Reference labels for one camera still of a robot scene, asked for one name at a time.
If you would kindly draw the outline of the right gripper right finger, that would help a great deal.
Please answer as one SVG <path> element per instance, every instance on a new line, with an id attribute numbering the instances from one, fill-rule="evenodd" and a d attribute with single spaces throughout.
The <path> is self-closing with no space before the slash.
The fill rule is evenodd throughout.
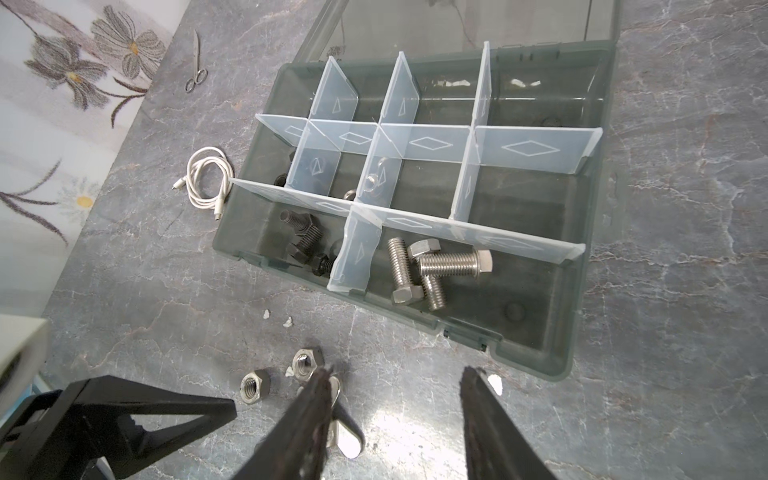
<path id="1" fill-rule="evenodd" d="M 460 380 L 469 479 L 553 479 L 507 415 L 482 372 L 466 367 Z"/>

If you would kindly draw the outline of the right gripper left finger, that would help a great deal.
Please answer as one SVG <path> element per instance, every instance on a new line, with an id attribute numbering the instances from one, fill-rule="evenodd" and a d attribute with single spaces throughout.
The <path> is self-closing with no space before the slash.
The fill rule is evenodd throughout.
<path id="1" fill-rule="evenodd" d="M 320 368 L 234 477 L 321 478 L 332 409 L 330 372 Z"/>

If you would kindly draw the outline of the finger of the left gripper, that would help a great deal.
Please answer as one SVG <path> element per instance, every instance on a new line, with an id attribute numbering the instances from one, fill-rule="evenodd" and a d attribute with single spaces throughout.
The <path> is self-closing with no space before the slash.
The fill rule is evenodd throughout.
<path id="1" fill-rule="evenodd" d="M 106 459 L 125 479 L 234 420 L 233 400 L 100 376 L 28 396 L 1 428 L 4 479 L 79 479 Z"/>

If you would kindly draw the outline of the black hex bolt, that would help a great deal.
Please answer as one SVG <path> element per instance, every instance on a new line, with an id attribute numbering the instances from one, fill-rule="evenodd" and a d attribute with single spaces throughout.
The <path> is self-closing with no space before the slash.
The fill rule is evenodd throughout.
<path id="1" fill-rule="evenodd" d="M 280 212 L 279 219 L 282 223 L 290 226 L 296 235 L 305 235 L 311 227 L 315 226 L 314 217 L 309 213 L 283 210 Z"/>
<path id="2" fill-rule="evenodd" d="M 316 225 L 310 225 L 303 233 L 297 236 L 297 241 L 289 243 L 286 251 L 289 257 L 293 258 L 300 264 L 307 264 L 316 247 L 322 240 L 322 230 Z"/>
<path id="3" fill-rule="evenodd" d="M 333 268 L 334 260 L 326 254 L 317 254 L 309 262 L 311 272 L 318 277 L 329 276 Z"/>

